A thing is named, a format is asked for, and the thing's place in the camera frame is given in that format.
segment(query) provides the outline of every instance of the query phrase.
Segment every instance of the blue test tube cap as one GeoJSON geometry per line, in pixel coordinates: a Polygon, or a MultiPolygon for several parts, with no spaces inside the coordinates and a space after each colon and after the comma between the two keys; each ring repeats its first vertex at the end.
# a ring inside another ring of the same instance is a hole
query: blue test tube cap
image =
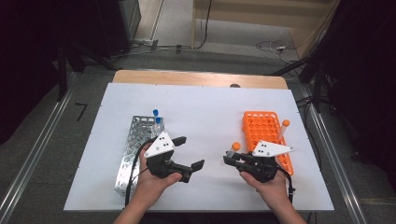
{"type": "Polygon", "coordinates": [[[155,118],[155,123],[156,124],[160,124],[161,123],[161,118],[160,117],[155,118]]]}

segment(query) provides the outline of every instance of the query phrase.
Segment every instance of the white tabletop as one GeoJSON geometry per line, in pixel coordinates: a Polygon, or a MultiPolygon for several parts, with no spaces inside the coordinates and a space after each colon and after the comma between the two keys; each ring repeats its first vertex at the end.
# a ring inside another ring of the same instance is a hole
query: white tabletop
{"type": "Polygon", "coordinates": [[[205,160],[190,183],[168,188],[151,211],[247,212],[269,210],[260,195],[232,166],[221,166],[234,141],[245,145],[245,111],[273,111],[290,120],[284,137],[294,169],[293,205],[299,211],[333,210],[291,91],[221,87],[117,84],[107,86],[92,133],[82,155],[64,210],[121,210],[124,198],[115,190],[120,160],[133,116],[158,109],[172,138],[186,136],[173,161],[190,166],[205,160]]]}

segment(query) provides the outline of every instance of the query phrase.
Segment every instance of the wooden desk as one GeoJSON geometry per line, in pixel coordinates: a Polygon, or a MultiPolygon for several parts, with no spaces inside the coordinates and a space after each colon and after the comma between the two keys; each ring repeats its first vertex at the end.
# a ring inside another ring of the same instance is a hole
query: wooden desk
{"type": "Polygon", "coordinates": [[[238,84],[241,88],[288,89],[283,77],[156,70],[121,70],[115,74],[113,82],[211,87],[229,87],[238,84]]]}
{"type": "Polygon", "coordinates": [[[124,199],[114,186],[131,119],[135,115],[149,116],[153,108],[160,110],[171,136],[188,137],[173,160],[186,165],[205,160],[205,165],[193,174],[189,184],[177,183],[167,189],[150,211],[269,211],[235,168],[220,165],[232,142],[245,145],[241,119],[247,110],[275,111],[279,119],[289,119],[292,124],[284,136],[288,145],[298,148],[290,155],[293,186],[297,189],[293,198],[295,208],[333,210],[297,105],[282,77],[119,71],[114,83],[107,86],[65,211],[122,209],[124,199]],[[227,88],[234,83],[242,88],[227,88]]]}
{"type": "MultiPolygon", "coordinates": [[[[195,20],[206,19],[210,0],[193,1],[192,47],[195,20]]],[[[289,27],[294,46],[304,57],[332,21],[338,3],[339,0],[215,0],[209,19],[289,27]]]]}

